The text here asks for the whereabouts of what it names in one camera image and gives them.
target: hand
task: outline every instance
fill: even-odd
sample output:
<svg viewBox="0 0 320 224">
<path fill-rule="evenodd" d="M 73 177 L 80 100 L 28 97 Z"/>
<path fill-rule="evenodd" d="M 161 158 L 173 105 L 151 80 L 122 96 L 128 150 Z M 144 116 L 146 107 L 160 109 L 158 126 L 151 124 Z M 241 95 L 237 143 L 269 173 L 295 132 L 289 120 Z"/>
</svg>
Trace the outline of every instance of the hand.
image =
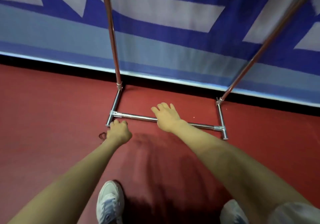
<svg viewBox="0 0 320 224">
<path fill-rule="evenodd" d="M 129 131 L 126 121 L 120 123 L 116 119 L 110 123 L 110 130 L 106 132 L 106 137 L 105 141 L 114 141 L 117 146 L 121 146 L 131 139 L 132 133 Z"/>
<path fill-rule="evenodd" d="M 174 108 L 173 104 L 170 104 L 170 107 L 165 102 L 158 104 L 158 108 L 152 107 L 151 110 L 154 112 L 155 116 L 158 119 L 158 126 L 160 129 L 166 132 L 172 132 L 175 125 L 180 121 L 179 114 Z"/>
</svg>

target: metal bar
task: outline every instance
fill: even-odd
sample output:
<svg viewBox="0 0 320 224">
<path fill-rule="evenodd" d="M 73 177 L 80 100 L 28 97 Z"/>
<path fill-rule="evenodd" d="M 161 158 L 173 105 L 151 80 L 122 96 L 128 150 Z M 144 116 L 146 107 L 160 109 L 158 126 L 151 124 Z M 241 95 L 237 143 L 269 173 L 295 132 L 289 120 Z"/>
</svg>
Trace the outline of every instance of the metal bar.
<svg viewBox="0 0 320 224">
<path fill-rule="evenodd" d="M 118 90 L 117 91 L 117 95 L 115 96 L 115 99 L 114 99 L 114 102 L 113 102 L 113 105 L 112 105 L 108 120 L 106 121 L 106 126 L 107 127 L 110 127 L 110 123 L 113 121 L 113 117 L 114 117 L 113 116 L 113 112 L 117 110 L 121 94 L 122 94 L 122 90 Z"/>
<path fill-rule="evenodd" d="M 119 118 L 130 118 L 130 119 L 149 121 L 149 122 L 158 121 L 158 119 L 155 117 L 146 117 L 146 116 L 140 116 L 140 115 L 134 115 L 134 114 L 128 114 L 128 113 L 113 112 L 112 115 L 114 117 L 119 117 Z M 220 132 L 224 131 L 224 128 L 222 126 L 212 126 L 212 125 L 195 124 L 195 123 L 189 123 L 189 124 L 199 129 L 210 129 L 210 130 L 220 131 Z"/>
<path fill-rule="evenodd" d="M 227 140 L 228 139 L 227 130 L 226 130 L 226 126 L 224 125 L 224 120 L 223 120 L 223 115 L 222 115 L 222 110 L 221 110 L 220 104 L 217 104 L 217 108 L 218 108 L 218 113 L 219 113 L 220 124 L 222 126 L 222 139 Z"/>
<path fill-rule="evenodd" d="M 279 22 L 278 26 L 274 29 L 274 31 L 268 36 L 265 42 L 262 44 L 261 48 L 254 55 L 254 57 L 250 60 L 250 62 L 242 69 L 238 77 L 232 82 L 226 92 L 222 97 L 217 101 L 217 105 L 220 105 L 229 93 L 233 90 L 233 88 L 239 83 L 239 81 L 245 76 L 245 74 L 249 71 L 249 69 L 253 66 L 255 62 L 259 60 L 261 55 L 266 51 L 269 45 L 274 41 L 274 39 L 279 35 L 284 26 L 288 23 L 288 21 L 292 18 L 292 16 L 296 13 L 296 11 L 306 2 L 307 0 L 293 0 L 290 7 L 286 11 L 285 15 Z"/>
<path fill-rule="evenodd" d="M 116 36 L 115 36 L 115 29 L 113 25 L 113 19 L 112 19 L 111 0 L 104 0 L 104 5 L 106 7 L 106 13 L 108 16 L 109 36 L 110 36 L 110 42 L 111 42 L 113 61 L 115 63 L 115 76 L 117 79 L 117 87 L 119 90 L 122 90 L 122 81 L 120 76 L 119 60 L 118 60 L 118 53 L 117 53 L 117 43 L 115 41 Z"/>
</svg>

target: person's left hand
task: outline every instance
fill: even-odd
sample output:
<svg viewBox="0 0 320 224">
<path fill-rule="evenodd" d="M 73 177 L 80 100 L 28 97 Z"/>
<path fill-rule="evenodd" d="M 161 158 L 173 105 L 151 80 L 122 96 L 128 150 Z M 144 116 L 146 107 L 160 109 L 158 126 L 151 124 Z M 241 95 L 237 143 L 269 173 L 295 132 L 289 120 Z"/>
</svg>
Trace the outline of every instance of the person's left hand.
<svg viewBox="0 0 320 224">
<path fill-rule="evenodd" d="M 126 121 L 120 123 L 116 119 L 110 123 L 110 130 L 106 132 L 106 137 L 105 141 L 113 141 L 117 146 L 121 146 L 131 139 L 132 133 L 129 131 Z"/>
</svg>

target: shoe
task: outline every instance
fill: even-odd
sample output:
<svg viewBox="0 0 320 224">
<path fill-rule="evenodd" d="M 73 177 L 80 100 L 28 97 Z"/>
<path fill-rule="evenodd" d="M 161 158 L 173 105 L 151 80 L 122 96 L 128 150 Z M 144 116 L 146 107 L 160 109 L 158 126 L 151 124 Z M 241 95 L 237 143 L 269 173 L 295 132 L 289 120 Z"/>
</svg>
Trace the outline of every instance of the shoe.
<svg viewBox="0 0 320 224">
<path fill-rule="evenodd" d="M 236 200 L 228 201 L 220 213 L 221 224 L 249 224 L 245 213 Z"/>
<path fill-rule="evenodd" d="M 124 194 L 119 183 L 107 181 L 100 190 L 97 201 L 97 220 L 99 224 L 115 221 L 122 223 L 122 213 L 125 208 Z"/>
</svg>

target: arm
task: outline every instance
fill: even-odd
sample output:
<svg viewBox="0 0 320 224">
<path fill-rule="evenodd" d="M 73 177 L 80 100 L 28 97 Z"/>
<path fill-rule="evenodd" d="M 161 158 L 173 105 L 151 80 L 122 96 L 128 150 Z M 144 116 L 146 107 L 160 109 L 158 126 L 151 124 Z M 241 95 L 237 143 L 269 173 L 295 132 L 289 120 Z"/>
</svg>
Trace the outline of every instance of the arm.
<svg viewBox="0 0 320 224">
<path fill-rule="evenodd" d="M 151 110 L 160 129 L 174 133 L 197 155 L 237 200 L 252 223 L 265 223 L 268 215 L 286 202 L 310 204 L 293 187 L 242 150 L 181 120 L 174 106 L 158 104 Z"/>
<path fill-rule="evenodd" d="M 126 122 L 115 120 L 97 149 L 42 190 L 9 223 L 77 223 L 110 158 L 131 137 Z"/>
</svg>

